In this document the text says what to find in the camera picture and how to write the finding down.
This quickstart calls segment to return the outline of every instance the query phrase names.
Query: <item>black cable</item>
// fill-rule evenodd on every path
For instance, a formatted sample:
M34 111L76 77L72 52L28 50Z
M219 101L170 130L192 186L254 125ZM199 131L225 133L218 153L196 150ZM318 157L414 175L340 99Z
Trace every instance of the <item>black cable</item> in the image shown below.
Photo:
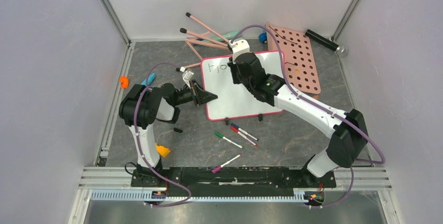
M126 173L128 173L128 174L130 174L130 175L133 175L134 173L129 173L129 171L127 170L127 167L126 167L126 166L127 166L128 164L131 164L131 165L133 165L134 167L136 167L137 165L136 165L135 163L133 163L133 162L128 162L128 163L125 164L125 171L126 171Z
M278 34L278 32L275 31L274 28L272 28L271 26L269 26L269 28L270 28L271 30L273 30L275 33L277 33L277 35L280 36L280 38L282 38L283 40L286 40L286 41L288 41L288 42L290 42L290 43L293 43L293 44L298 45L298 43L295 43L294 41L287 40L287 39L286 39L286 36L283 38L283 37L282 37L280 34Z

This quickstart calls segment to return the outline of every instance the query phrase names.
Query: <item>gray marble surface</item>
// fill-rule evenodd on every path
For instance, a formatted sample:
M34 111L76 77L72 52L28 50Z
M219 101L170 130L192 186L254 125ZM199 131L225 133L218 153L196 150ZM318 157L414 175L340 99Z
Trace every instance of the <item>gray marble surface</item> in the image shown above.
M248 40L251 50L265 51L267 45L258 40ZM336 55L323 46L311 42L319 73L321 94L320 101L333 107L349 111L351 99L346 89ZM202 57L228 55L224 50L197 46ZM149 70L157 63L172 62L189 65L198 62L197 56L184 41L136 43L132 56L128 78L131 84L141 83ZM194 78L202 85L200 67L193 68ZM153 86L172 83L176 88L183 86L181 73L175 67L159 66ZM171 153L162 159L166 167L201 167L218 166L238 153L242 157L230 166L296 166L301 167L314 154L320 152L329 140L315 127L288 112L265 115L259 122L257 117L235 119L239 125L259 138L258 147L247 143L232 132L224 121L211 122L206 117L206 107L195 107L192 103L179 106L181 113L175 125L155 122L154 135L157 144L171 149ZM173 128L183 129L176 133ZM244 146L240 149L225 140L219 139L214 132L220 132ZM366 150L360 155L368 158ZM135 143L130 130L123 120L117 120L107 159L107 167L121 167L127 162L137 161Z

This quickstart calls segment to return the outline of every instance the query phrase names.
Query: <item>pegboard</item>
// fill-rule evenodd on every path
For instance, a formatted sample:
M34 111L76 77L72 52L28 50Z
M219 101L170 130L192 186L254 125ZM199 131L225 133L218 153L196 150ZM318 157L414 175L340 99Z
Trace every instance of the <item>pegboard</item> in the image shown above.
M311 41L303 32L281 27L266 27L273 32L285 54L285 75L289 82L302 92L318 95L321 92ZM269 51L277 50L277 45L267 33Z

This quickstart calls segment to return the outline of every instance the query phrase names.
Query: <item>cyan object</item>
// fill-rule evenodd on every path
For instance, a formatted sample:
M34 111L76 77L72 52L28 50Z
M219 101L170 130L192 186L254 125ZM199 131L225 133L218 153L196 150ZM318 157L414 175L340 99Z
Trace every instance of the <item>cyan object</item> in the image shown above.
M151 74L147 79L143 80L142 85L149 86L155 79L155 74Z

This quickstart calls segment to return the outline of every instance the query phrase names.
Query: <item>orange object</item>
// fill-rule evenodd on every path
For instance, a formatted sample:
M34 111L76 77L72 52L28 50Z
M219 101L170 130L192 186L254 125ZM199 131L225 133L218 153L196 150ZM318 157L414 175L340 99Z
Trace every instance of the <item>orange object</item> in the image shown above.
M128 88L129 87L129 79L125 76L120 76L120 82L122 88Z

